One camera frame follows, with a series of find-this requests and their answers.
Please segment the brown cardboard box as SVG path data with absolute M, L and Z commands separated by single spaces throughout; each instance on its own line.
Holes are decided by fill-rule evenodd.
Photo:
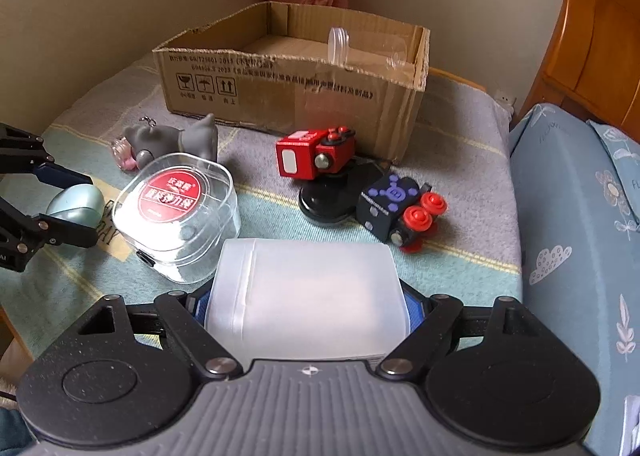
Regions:
M 334 66 L 329 30 L 400 36 L 399 70 Z M 363 153 L 400 163 L 426 90 L 431 32 L 344 8 L 261 2 L 155 47 L 167 109 L 272 133 L 350 127 Z

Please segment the grey shark plush toy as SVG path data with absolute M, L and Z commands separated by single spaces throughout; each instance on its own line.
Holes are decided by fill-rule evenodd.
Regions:
M 218 157 L 218 129 L 213 113 L 183 130 L 149 121 L 132 124 L 125 127 L 124 139 L 138 170 L 171 153 L 189 153 L 213 162 Z

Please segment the light blue round case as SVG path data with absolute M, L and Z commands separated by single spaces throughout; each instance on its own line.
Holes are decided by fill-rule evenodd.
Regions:
M 105 200 L 102 191 L 92 184 L 63 189 L 49 203 L 46 214 L 56 219 L 88 228 L 102 221 Z

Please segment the white wall socket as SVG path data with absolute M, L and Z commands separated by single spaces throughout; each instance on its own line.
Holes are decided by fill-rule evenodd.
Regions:
M 496 90 L 495 100 L 498 102 L 498 104 L 501 104 L 502 107 L 513 109 L 516 98 L 512 95 L 504 93 L 503 90 Z

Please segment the clear box red label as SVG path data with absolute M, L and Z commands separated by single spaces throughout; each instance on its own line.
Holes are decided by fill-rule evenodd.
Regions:
M 230 171 L 190 153 L 143 168 L 119 193 L 112 221 L 145 265 L 179 285 L 212 279 L 224 242 L 241 228 Z

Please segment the white green-label bottle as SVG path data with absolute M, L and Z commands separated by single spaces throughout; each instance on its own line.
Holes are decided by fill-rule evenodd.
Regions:
M 242 366 L 373 360 L 410 331 L 392 251 L 382 243 L 231 239 L 205 328 Z

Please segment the clear plastic jar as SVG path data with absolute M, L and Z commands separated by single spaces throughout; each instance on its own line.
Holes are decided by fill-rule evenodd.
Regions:
M 341 67 L 399 70 L 407 62 L 407 45 L 395 34 L 334 26 L 329 30 L 328 61 Z

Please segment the blue floral pillow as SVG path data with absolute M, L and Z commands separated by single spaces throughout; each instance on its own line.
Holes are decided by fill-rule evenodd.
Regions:
M 638 454 L 639 145 L 536 104 L 509 147 L 523 301 L 598 379 L 590 450 Z

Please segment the black blue toy cube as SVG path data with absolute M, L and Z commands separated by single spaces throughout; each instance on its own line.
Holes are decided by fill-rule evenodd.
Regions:
M 447 210 L 446 199 L 430 184 L 389 171 L 361 190 L 356 220 L 378 241 L 416 253 L 425 238 L 437 233 L 437 220 Z

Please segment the orange wooden headboard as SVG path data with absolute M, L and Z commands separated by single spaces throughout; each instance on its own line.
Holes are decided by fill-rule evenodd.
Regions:
M 639 0 L 563 0 L 520 113 L 550 102 L 639 139 Z

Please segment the black round disc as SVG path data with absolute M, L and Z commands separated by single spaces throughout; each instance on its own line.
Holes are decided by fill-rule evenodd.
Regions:
M 355 215 L 361 191 L 384 174 L 375 162 L 352 159 L 335 174 L 321 174 L 303 182 L 298 192 L 299 210 L 316 226 L 340 225 Z

